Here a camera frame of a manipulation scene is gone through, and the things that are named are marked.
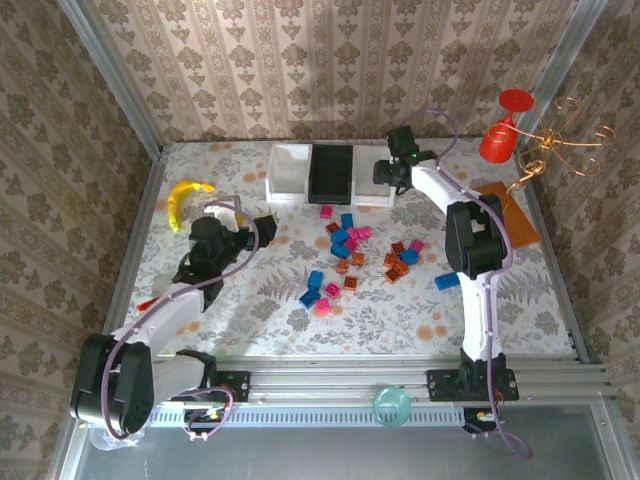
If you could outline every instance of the orange board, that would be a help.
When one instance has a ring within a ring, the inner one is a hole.
[[[507,187],[504,183],[489,183],[476,188],[476,190],[483,195],[493,193],[500,198],[504,223],[513,248],[526,247],[540,241],[540,236],[529,223],[520,206],[513,200],[511,195],[507,195]]]

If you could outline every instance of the yellow banana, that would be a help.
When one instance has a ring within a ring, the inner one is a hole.
[[[192,182],[191,180],[180,180],[173,186],[167,200],[167,212],[169,213],[169,225],[171,225],[174,232],[180,231],[182,223],[180,204],[192,190],[204,190],[207,193],[212,193],[215,188],[208,183]]]

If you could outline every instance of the white box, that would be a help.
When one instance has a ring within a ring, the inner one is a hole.
[[[353,146],[351,205],[393,207],[395,187],[373,183],[373,167],[378,160],[389,160],[388,147],[375,145]]]
[[[271,147],[265,177],[268,203],[306,203],[311,145],[276,143]]]

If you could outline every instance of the patterned wallpaper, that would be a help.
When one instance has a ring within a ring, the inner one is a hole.
[[[503,89],[536,85],[576,3],[88,2],[165,143],[377,138],[424,105],[481,135]]]
[[[579,178],[556,164],[542,177],[540,193],[576,316],[592,353],[607,364],[640,453],[638,38],[640,2],[609,2],[560,93],[582,102],[572,138],[592,141],[593,126],[604,123],[615,127],[619,141],[581,152],[600,161],[598,177]],[[547,120],[560,123],[566,116]]]
[[[0,1],[0,478],[44,478],[149,159],[54,1]]]

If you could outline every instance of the floral tablecloth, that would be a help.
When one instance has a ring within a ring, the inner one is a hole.
[[[446,139],[418,142],[436,152]],[[358,141],[382,144],[384,141]],[[491,165],[477,154],[478,139],[460,140],[444,160],[445,168],[471,187],[516,176],[512,164]],[[210,194],[194,192],[183,205],[183,229],[174,233],[167,222],[166,199],[181,179],[209,182],[221,195],[240,195],[253,216],[273,213],[278,222],[274,242],[261,249],[242,272],[225,281],[216,302],[186,325],[165,353],[193,348],[217,355],[284,354],[433,354],[457,355],[464,334],[459,288],[439,292],[434,278],[451,271],[444,254],[444,220],[438,208],[419,192],[396,199],[396,206],[334,207],[334,219],[351,212],[356,226],[369,226],[372,237],[359,251],[364,267],[349,267],[358,278],[356,292],[342,291],[331,300],[331,314],[305,310],[298,298],[306,291],[311,270],[325,282],[342,285],[335,272],[337,259],[329,253],[318,205],[269,205],[264,177],[271,142],[188,143],[174,145],[168,155],[164,181],[151,221],[135,282],[127,322],[135,306],[161,293],[170,283],[181,257],[188,251],[190,224],[202,216]],[[528,215],[522,193],[516,200]],[[392,242],[426,243],[420,262],[408,277],[391,285],[382,266]],[[538,244],[515,252],[515,265],[499,283],[498,316],[505,352],[570,355],[567,331],[552,290]]]

